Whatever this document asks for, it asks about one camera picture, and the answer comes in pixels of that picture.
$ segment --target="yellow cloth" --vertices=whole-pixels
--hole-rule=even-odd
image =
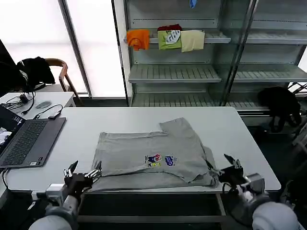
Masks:
[[[203,49],[205,33],[200,30],[181,31],[181,52]]]
[[[127,43],[135,51],[149,49],[149,30],[130,30],[127,32]]]

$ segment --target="metal pole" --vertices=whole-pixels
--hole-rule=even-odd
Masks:
[[[58,0],[58,2],[59,2],[59,7],[60,7],[61,12],[62,12],[62,16],[63,16],[64,22],[65,22],[65,25],[66,25],[66,29],[67,29],[67,32],[68,32],[68,35],[69,35],[69,39],[71,41],[72,49],[73,49],[73,52],[75,53],[75,57],[77,59],[77,63],[78,63],[78,66],[79,66],[85,87],[88,91],[89,96],[92,97],[91,88],[90,88],[90,85],[89,85],[88,80],[87,80],[86,71],[85,71],[85,68],[84,68],[82,56],[81,56],[80,49],[79,49],[79,46],[78,46],[76,33],[75,33],[75,30],[73,28],[73,24],[72,24],[72,21],[71,21],[71,15],[69,13],[67,2],[66,2],[66,0]]]
[[[254,14],[255,14],[256,9],[257,9],[258,1],[259,0],[250,0],[250,2],[249,2],[248,10],[247,10],[246,15],[245,15],[244,20],[243,20],[241,35],[240,35],[238,45],[237,45],[237,50],[236,50],[237,56],[235,55],[233,60],[232,60],[231,69],[230,69],[229,74],[228,74],[228,78],[227,78],[226,85],[225,85],[225,88],[224,88],[224,91],[223,91],[222,99],[220,101],[220,106],[226,105],[226,102],[227,102],[226,100],[227,100],[227,98],[230,94],[232,85],[234,83],[236,73],[237,73],[237,70],[238,70],[238,66],[239,66],[239,63],[241,61],[242,54],[243,54],[243,51],[244,51],[244,48],[245,48],[245,44],[246,44],[246,41],[247,41],[247,38],[248,38],[248,35],[249,35],[249,31],[250,31],[251,25],[252,25],[253,20],[254,20]]]
[[[120,40],[119,40],[119,34],[118,34],[118,26],[117,26],[114,0],[112,0],[111,2],[112,2],[112,10],[113,10],[113,16],[114,16],[114,26],[115,26],[115,31],[116,31],[117,45],[118,45],[120,65],[121,65],[121,73],[123,75],[123,81],[124,81],[126,103],[127,103],[127,107],[129,107],[128,92],[127,92],[127,85],[126,85],[126,78],[125,78],[125,71],[124,71],[124,63],[123,63],[123,57],[121,55]]]

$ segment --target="orange cloth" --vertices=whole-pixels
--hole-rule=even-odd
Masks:
[[[130,30],[127,32],[127,43],[135,51],[149,49],[149,30]]]

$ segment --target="wooden chair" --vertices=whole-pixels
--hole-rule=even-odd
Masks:
[[[60,59],[56,59],[56,58],[46,58],[46,62],[49,64],[49,66],[62,67],[61,73],[59,74],[59,82],[61,84],[63,91],[64,92],[74,92],[75,97],[78,99],[79,103],[83,105],[82,101],[80,100],[80,97],[77,94],[75,87],[73,86],[70,78],[68,77],[68,74],[67,74],[68,66],[66,62]],[[69,84],[69,87],[65,85],[64,79],[66,79],[67,83]]]

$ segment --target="laptop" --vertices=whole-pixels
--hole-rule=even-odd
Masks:
[[[25,120],[0,105],[0,168],[43,166],[65,120]]]

